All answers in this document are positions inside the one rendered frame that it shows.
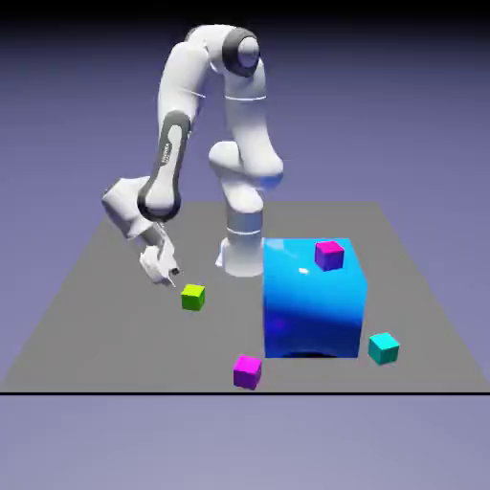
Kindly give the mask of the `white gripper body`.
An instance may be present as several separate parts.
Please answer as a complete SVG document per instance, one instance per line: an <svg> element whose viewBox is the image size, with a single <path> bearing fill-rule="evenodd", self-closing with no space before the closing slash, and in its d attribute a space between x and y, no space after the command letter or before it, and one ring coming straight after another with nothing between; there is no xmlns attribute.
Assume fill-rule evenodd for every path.
<svg viewBox="0 0 490 490"><path fill-rule="evenodd" d="M140 253L140 265L153 283L164 283L164 278L170 277L170 269L175 267L173 252L164 247L147 246Z"/></svg>

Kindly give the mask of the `small green cube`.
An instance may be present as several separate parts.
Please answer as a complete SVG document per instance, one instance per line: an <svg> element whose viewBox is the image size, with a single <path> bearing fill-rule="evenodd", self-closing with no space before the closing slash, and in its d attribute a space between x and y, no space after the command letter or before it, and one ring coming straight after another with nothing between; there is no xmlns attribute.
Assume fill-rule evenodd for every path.
<svg viewBox="0 0 490 490"><path fill-rule="evenodd" d="M200 311L205 303L205 287L188 283L181 293L182 308L188 311Z"/></svg>

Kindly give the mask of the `small magenta cube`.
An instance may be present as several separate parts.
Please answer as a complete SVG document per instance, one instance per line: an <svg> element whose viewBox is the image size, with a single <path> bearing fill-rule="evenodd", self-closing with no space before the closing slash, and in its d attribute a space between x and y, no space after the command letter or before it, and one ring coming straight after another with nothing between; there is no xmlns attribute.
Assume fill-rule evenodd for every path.
<svg viewBox="0 0 490 490"><path fill-rule="evenodd" d="M315 244L315 263L324 272L341 269L344 257L345 249L337 241L319 241Z"/></svg>
<svg viewBox="0 0 490 490"><path fill-rule="evenodd" d="M234 385L247 390L255 390L261 378L261 368L260 359L240 355L234 363Z"/></svg>

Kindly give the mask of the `small cyan cube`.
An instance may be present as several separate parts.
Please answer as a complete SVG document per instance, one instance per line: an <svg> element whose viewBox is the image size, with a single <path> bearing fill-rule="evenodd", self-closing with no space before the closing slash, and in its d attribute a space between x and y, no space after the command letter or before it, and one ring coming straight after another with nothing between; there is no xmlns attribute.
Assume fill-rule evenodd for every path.
<svg viewBox="0 0 490 490"><path fill-rule="evenodd" d="M382 366L397 360L399 347L398 341L389 332L384 332L369 337L367 352L378 366Z"/></svg>

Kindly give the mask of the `large blue box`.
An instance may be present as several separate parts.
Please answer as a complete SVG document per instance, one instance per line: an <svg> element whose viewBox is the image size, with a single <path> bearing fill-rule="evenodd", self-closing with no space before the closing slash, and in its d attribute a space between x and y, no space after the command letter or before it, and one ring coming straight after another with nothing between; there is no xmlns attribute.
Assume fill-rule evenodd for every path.
<svg viewBox="0 0 490 490"><path fill-rule="evenodd" d="M267 238L263 248L263 341L267 358L356 358L368 282L348 238L343 266L315 262L318 238Z"/></svg>

